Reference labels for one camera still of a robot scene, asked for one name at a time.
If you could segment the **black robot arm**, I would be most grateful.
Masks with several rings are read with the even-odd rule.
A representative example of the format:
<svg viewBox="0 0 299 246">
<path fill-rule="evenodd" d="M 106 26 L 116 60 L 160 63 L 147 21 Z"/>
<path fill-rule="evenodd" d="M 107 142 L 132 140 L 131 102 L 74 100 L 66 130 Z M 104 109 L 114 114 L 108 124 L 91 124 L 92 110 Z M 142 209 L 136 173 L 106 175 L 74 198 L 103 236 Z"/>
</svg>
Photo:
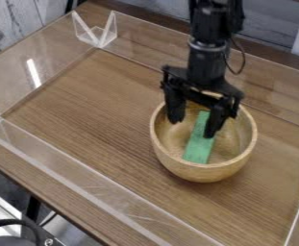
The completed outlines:
<svg viewBox="0 0 299 246">
<path fill-rule="evenodd" d="M 233 36 L 243 30 L 243 0 L 188 0 L 190 36 L 187 66 L 162 67 L 167 117 L 184 119 L 188 101 L 210 110 L 203 137 L 211 138 L 225 121 L 238 116 L 245 93 L 226 80 Z"/>
</svg>

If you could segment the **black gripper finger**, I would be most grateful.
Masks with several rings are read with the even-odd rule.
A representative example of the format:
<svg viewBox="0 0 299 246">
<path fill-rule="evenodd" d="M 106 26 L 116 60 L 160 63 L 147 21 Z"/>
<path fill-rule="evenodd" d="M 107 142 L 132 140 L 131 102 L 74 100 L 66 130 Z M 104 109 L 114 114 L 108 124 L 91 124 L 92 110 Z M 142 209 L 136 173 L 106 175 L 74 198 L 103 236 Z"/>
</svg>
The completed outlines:
<svg viewBox="0 0 299 246">
<path fill-rule="evenodd" d="M 210 116 L 204 128 L 204 138 L 212 138 L 230 117 L 230 107 L 226 103 L 217 103 L 210 107 Z"/>
<path fill-rule="evenodd" d="M 164 92 L 167 117 L 172 124 L 183 121 L 186 100 L 183 93 L 172 88 L 170 84 L 162 86 Z"/>
</svg>

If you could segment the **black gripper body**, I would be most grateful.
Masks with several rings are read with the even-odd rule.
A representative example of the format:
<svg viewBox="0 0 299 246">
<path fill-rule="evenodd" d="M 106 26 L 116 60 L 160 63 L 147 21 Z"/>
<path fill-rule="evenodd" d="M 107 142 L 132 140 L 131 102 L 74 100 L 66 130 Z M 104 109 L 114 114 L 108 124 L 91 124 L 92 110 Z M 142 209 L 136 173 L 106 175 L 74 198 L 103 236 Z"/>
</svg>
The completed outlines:
<svg viewBox="0 0 299 246">
<path fill-rule="evenodd" d="M 238 115 L 245 93 L 226 81 L 225 76 L 210 81 L 195 82 L 187 78 L 184 68 L 164 65 L 162 71 L 160 88 L 164 84 L 170 84 L 183 93 L 186 102 L 195 102 L 207 108 L 219 102 L 226 103 L 230 107 L 230 117 Z"/>
</svg>

